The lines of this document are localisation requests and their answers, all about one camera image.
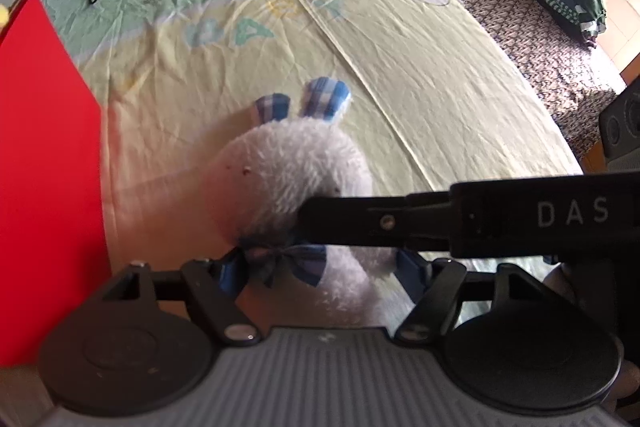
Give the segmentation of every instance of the yellow object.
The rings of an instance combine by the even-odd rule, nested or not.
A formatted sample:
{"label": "yellow object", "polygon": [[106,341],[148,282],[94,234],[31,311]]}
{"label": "yellow object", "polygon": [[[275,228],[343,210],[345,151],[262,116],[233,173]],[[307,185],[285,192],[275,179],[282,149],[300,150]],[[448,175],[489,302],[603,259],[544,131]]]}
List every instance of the yellow object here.
{"label": "yellow object", "polygon": [[0,29],[4,28],[9,22],[9,9],[0,4]]}

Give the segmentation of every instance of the blue bow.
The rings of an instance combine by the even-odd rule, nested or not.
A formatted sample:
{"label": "blue bow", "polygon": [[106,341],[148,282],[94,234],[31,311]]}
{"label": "blue bow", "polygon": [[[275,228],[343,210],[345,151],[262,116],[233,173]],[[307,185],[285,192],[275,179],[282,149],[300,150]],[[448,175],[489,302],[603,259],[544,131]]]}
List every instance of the blue bow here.
{"label": "blue bow", "polygon": [[326,267],[325,245],[291,245],[290,247],[264,247],[241,241],[240,247],[251,267],[267,288],[273,286],[276,268],[286,263],[291,273],[310,286],[318,286]]}

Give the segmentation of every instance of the tiled floor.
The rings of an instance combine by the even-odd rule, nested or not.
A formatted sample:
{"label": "tiled floor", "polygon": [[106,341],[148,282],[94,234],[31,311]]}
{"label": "tiled floor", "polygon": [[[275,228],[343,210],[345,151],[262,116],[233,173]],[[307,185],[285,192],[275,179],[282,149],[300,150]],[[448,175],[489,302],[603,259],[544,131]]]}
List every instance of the tiled floor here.
{"label": "tiled floor", "polygon": [[622,71],[640,54],[640,0],[604,0],[607,7],[607,31],[598,44]]}

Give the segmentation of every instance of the white fur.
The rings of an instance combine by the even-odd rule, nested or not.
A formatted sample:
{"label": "white fur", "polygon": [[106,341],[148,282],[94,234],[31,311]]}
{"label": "white fur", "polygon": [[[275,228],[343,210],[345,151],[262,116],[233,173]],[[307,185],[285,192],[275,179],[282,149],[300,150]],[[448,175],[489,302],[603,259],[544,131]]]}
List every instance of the white fur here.
{"label": "white fur", "polygon": [[[312,196],[370,196],[372,179],[364,155],[337,126],[298,118],[271,121],[226,145],[207,171],[206,191],[218,231],[235,245],[252,235],[280,237]],[[270,289],[253,281],[241,305],[263,329],[382,324],[379,292],[365,270],[388,275],[393,259],[391,249],[328,246],[317,287],[281,270]]]}

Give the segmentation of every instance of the white plush toy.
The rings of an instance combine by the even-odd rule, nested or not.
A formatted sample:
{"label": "white plush toy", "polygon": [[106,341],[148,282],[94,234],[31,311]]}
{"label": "white plush toy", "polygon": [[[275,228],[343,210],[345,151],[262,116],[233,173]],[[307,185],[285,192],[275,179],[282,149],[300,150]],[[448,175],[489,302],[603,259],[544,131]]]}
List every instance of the white plush toy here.
{"label": "white plush toy", "polygon": [[392,249],[305,245],[295,237],[296,214],[308,198],[372,195],[364,155],[337,126],[350,98],[345,83],[327,77],[307,84],[300,118],[286,118],[288,96],[260,98],[260,125],[228,143],[207,171],[215,226],[244,248],[254,268],[241,307],[263,330],[393,327],[411,308],[401,290],[386,286]]}

